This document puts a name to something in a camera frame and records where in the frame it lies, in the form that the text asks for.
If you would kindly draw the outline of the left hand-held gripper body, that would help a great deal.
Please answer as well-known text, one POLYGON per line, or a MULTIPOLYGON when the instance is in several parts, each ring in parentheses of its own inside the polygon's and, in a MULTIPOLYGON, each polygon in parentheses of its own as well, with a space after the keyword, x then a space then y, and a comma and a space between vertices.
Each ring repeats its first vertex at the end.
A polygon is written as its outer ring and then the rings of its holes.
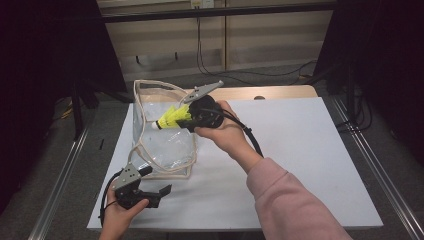
POLYGON ((113 185, 115 197, 118 204, 125 208, 130 209, 143 199, 147 199, 149 204, 148 208, 158 208, 160 203, 160 194, 155 192, 144 192, 139 189, 141 176, 138 168, 132 163, 128 163, 117 180, 113 185))

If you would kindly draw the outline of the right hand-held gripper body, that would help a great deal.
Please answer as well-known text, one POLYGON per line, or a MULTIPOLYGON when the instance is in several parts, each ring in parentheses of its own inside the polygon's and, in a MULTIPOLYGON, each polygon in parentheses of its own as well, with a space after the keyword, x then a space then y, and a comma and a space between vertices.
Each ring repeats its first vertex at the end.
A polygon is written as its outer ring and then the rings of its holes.
POLYGON ((183 103, 190 107, 191 120, 197 122, 197 127, 217 128, 222 124, 222 109, 210 93, 223 85, 219 80, 216 83, 195 86, 193 91, 183 98, 183 103))

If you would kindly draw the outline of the clear plastic bag beige trim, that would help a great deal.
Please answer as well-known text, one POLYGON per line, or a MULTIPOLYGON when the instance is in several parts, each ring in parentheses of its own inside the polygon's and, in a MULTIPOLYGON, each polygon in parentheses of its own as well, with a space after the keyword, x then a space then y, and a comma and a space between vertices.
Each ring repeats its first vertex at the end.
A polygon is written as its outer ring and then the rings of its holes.
POLYGON ((196 137, 187 129, 157 130, 153 124, 170 107, 177 109, 187 92, 170 83, 135 80, 133 84, 132 148, 128 162, 151 166, 151 179, 188 178, 197 160, 196 137))

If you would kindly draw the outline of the person's left hand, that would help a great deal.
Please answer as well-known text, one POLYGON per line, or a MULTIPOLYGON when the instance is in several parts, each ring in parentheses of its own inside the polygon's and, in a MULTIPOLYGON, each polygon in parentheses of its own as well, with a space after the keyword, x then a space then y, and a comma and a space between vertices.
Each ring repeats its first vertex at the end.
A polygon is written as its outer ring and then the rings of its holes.
POLYGON ((107 200, 107 208, 100 235, 120 235, 123 237, 133 218, 141 213, 148 204, 149 201, 143 199, 132 208, 125 209, 116 202, 115 196, 111 195, 111 198, 107 200))

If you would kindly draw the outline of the person's right hand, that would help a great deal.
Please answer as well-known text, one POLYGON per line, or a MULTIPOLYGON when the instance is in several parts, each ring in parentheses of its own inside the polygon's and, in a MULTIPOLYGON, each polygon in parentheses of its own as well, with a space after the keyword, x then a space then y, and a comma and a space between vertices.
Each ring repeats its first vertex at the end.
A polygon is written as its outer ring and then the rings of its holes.
POLYGON ((263 157, 248 143, 242 128, 233 120, 225 119, 218 128, 196 127, 195 133, 212 140, 221 150, 249 173, 263 157))

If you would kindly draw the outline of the black metal stand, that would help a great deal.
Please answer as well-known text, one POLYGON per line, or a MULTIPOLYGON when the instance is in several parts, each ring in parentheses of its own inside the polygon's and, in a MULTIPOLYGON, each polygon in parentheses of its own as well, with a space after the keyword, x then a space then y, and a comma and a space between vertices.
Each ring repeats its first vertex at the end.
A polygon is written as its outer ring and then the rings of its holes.
POLYGON ((82 113, 81 113, 78 84, 76 81, 74 81, 72 85, 71 100, 72 100, 72 109, 73 109, 74 124, 75 124, 74 140, 78 140, 80 135, 82 134, 84 124, 83 124, 82 113))

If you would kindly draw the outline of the wooden cabinet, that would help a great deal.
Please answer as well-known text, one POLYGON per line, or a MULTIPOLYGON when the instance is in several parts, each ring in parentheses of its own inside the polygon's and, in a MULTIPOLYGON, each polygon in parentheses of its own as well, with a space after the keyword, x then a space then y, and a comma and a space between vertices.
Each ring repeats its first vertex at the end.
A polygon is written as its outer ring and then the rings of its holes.
MULTIPOLYGON (((330 0, 214 0, 215 10, 330 0)), ((190 0, 97 0, 106 15, 192 9, 190 0)), ((127 81, 300 64, 318 57, 332 12, 302 11, 108 23, 127 81)))

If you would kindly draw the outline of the white table sheet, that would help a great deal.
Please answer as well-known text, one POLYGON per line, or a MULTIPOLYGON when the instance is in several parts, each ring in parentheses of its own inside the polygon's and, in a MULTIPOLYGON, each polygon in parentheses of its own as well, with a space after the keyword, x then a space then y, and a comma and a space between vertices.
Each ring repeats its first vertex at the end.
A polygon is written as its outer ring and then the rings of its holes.
MULTIPOLYGON (((382 226, 321 98, 233 100, 230 105, 252 128, 263 154, 294 174, 342 226, 382 226)), ((245 172, 212 141, 199 138, 191 175, 168 183, 170 194, 158 208, 138 215, 133 227, 166 232, 259 230, 245 172)))

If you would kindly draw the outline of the black curtain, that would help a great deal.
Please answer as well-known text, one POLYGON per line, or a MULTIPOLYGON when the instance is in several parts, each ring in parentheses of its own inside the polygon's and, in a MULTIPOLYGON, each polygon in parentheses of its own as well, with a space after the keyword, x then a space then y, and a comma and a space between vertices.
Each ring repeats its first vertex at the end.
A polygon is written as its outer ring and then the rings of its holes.
POLYGON ((335 0, 314 72, 349 78, 424 165, 424 0, 335 0))
POLYGON ((127 90, 97 0, 0 0, 0 215, 32 168, 56 101, 127 90))

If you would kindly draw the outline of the aluminium floor rail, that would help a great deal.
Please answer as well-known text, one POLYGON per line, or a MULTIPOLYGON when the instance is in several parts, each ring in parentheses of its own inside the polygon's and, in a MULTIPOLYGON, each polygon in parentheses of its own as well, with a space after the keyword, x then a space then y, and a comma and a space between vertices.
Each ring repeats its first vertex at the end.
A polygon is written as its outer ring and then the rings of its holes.
POLYGON ((411 240, 424 240, 424 229, 421 227, 412 209, 390 179, 383 165, 380 163, 378 157, 364 137, 362 131, 352 124, 348 117, 347 107, 345 104, 339 97, 334 97, 332 102, 342 120, 347 121, 349 134, 361 151, 391 206, 408 232, 411 240))
POLYGON ((60 200, 68 184, 70 176, 75 167, 76 161, 84 146, 88 134, 88 128, 85 127, 73 142, 70 152, 67 155, 66 161, 58 175, 54 187, 45 203, 37 221, 28 237, 28 240, 45 240, 54 216, 60 204, 60 200))

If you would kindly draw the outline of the white wall socket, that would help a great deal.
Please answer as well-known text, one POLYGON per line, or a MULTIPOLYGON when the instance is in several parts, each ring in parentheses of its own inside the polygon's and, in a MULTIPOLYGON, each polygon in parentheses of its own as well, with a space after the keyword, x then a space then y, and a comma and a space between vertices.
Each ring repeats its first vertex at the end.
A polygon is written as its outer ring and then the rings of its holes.
POLYGON ((214 0, 190 0, 192 9, 214 8, 214 0))

